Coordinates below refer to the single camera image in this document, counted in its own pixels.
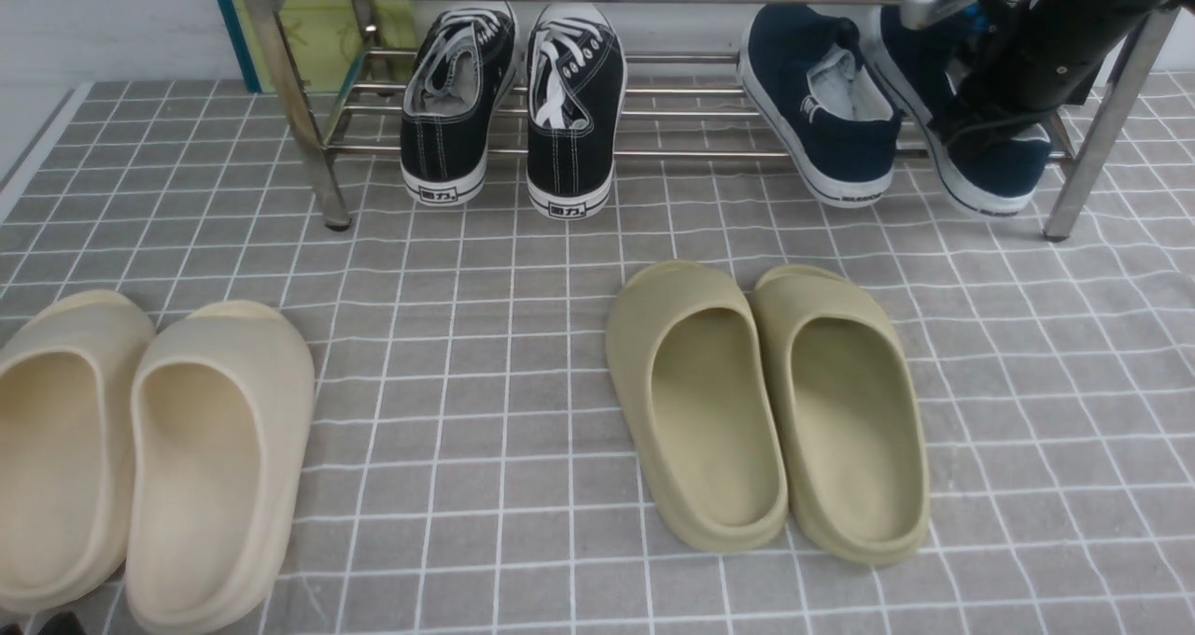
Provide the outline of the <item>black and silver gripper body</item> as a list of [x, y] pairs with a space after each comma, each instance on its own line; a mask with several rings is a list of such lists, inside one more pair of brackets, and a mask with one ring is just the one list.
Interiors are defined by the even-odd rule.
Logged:
[[925, 30], [973, 7], [978, 8], [981, 26], [964, 61], [969, 75], [945, 112], [934, 115], [931, 123], [942, 141], [1001, 141], [1043, 117], [997, 91], [1001, 83], [997, 65], [1015, 45], [1032, 0], [901, 0], [900, 16], [905, 28]]

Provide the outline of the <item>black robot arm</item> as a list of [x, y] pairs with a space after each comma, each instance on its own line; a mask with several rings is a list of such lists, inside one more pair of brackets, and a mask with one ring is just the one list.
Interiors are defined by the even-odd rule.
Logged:
[[973, 4], [987, 31], [969, 74], [930, 127], [948, 149], [978, 155], [1058, 111], [1144, 17], [1191, 0], [901, 0], [901, 22], [925, 30]]

